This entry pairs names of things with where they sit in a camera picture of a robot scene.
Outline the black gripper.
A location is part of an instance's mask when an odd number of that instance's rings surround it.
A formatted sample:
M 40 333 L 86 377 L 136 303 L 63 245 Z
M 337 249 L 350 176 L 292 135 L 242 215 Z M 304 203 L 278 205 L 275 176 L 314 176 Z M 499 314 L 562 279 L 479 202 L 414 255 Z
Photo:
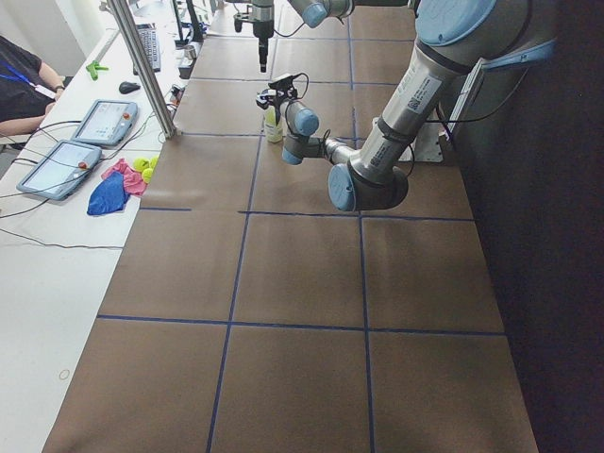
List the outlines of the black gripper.
M 274 35 L 274 5 L 253 4 L 251 7 L 253 34 L 259 39 L 260 72 L 267 72 L 269 39 Z
M 256 96 L 256 104 L 261 109 L 267 109 L 273 107 L 275 111 L 280 111 L 281 106 L 284 103 L 288 103 L 290 96 L 286 91 L 278 89 L 267 89 L 264 94 L 259 93 Z

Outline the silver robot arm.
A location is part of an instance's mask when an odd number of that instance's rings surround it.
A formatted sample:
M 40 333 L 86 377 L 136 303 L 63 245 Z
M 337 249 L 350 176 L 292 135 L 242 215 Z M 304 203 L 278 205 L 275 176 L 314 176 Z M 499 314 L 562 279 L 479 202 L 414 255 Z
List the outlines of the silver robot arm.
M 556 7 L 554 1 L 418 2 L 409 67 L 359 150 L 315 136 L 319 119 L 295 94 L 290 75 L 271 81 L 256 102 L 287 125 L 286 162 L 324 158 L 332 163 L 328 192 L 338 210 L 391 209 L 409 188 L 396 163 L 451 82 L 481 59 L 488 68 L 506 68 L 549 58 Z
M 271 0 L 243 1 L 245 12 L 234 16 L 234 26 L 237 33 L 242 31 L 243 24 L 251 24 L 253 35 L 258 39 L 260 71 L 267 71 L 269 40 L 275 35 L 275 2 Z M 299 0 L 289 1 L 290 6 L 300 16 L 303 24 L 316 28 L 326 18 L 343 19 L 349 16 L 355 7 L 407 7 L 414 13 L 420 1 L 328 1 L 328 0 Z

